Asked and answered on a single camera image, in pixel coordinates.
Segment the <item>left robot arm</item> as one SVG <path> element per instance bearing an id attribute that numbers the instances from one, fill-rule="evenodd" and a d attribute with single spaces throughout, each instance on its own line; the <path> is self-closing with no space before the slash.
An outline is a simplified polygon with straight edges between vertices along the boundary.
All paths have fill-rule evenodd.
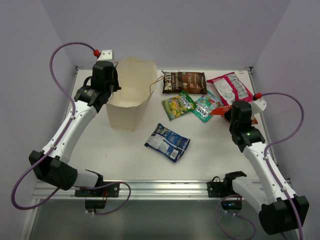
<path id="1" fill-rule="evenodd" d="M 92 196 L 103 193 L 102 175 L 91 170 L 77 170 L 69 165 L 72 152 L 88 124 L 120 90 L 114 63 L 100 60 L 93 65 L 92 75 L 77 90 L 74 105 L 60 128 L 43 149 L 32 151 L 29 162 L 36 178 L 62 190 L 86 188 Z"/>

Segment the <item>teal snack bag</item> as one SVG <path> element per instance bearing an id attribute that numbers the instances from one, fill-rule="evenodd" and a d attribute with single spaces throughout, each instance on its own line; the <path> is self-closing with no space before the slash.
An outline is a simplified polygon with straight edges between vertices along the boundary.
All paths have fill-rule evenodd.
<path id="1" fill-rule="evenodd" d="M 221 100 L 212 92 L 207 91 L 195 101 L 195 109 L 192 113 L 203 123 L 206 123 L 212 117 L 211 112 L 221 106 L 223 106 Z"/>

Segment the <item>brown chips bag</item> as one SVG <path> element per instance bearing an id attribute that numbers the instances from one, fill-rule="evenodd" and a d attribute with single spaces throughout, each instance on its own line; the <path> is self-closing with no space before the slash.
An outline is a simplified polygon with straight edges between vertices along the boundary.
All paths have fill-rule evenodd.
<path id="1" fill-rule="evenodd" d="M 207 82 L 204 72 L 192 71 L 162 71 L 163 94 L 179 94 L 185 91 L 187 94 L 204 95 L 207 93 Z"/>

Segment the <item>red snack bag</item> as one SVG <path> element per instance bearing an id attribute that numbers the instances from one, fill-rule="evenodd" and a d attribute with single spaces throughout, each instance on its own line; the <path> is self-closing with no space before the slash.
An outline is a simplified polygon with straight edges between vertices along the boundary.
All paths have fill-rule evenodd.
<path id="1" fill-rule="evenodd" d="M 221 106 L 214 109 L 210 115 L 222 116 L 224 118 L 224 113 L 228 110 L 232 110 L 232 117 L 234 122 L 236 120 L 240 122 L 251 121 L 252 125 L 258 124 L 258 120 L 252 115 L 251 105 L 247 102 L 238 102 L 234 105 Z"/>

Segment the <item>pink snack bag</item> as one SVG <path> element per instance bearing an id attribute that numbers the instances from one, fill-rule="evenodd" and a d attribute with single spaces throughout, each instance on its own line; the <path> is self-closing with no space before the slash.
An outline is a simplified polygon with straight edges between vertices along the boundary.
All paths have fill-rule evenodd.
<path id="1" fill-rule="evenodd" d="M 207 83 L 213 84 L 224 106 L 231 106 L 235 101 L 252 102 L 253 94 L 238 79 L 234 72 L 209 79 Z"/>

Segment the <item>blue snack bag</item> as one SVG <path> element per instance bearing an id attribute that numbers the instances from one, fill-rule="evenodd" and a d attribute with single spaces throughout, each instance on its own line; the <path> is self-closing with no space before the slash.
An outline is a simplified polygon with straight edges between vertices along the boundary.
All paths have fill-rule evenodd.
<path id="1" fill-rule="evenodd" d="M 144 146 L 152 148 L 176 163 L 184 155 L 190 142 L 190 138 L 184 137 L 158 123 Z"/>

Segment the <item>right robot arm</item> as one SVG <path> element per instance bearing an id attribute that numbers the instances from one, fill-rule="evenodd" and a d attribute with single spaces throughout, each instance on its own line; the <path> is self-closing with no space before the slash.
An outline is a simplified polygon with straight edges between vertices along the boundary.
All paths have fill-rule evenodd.
<path id="1" fill-rule="evenodd" d="M 258 213 L 260 224 L 268 235 L 302 230 L 309 202 L 285 180 L 275 164 L 261 132 L 252 125 L 253 108 L 262 112 L 266 102 L 235 101 L 231 106 L 229 131 L 233 142 L 253 167 L 262 188 L 242 172 L 234 172 L 223 183 L 227 196 L 243 197 Z"/>

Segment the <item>green yellow candy bag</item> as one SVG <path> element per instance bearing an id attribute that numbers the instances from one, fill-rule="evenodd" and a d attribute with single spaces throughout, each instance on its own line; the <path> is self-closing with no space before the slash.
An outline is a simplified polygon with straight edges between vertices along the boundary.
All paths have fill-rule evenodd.
<path id="1" fill-rule="evenodd" d="M 163 100 L 161 104 L 170 121 L 192 112 L 196 108 L 195 101 L 184 90 L 175 97 Z"/>

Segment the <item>beige paper bag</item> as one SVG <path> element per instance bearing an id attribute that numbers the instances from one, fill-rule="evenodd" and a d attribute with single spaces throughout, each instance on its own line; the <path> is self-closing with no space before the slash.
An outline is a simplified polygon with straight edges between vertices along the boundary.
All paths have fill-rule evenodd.
<path id="1" fill-rule="evenodd" d="M 134 132 L 142 121 L 155 90 L 158 68 L 154 61 L 127 57 L 116 67 L 121 90 L 106 104 L 110 126 Z"/>

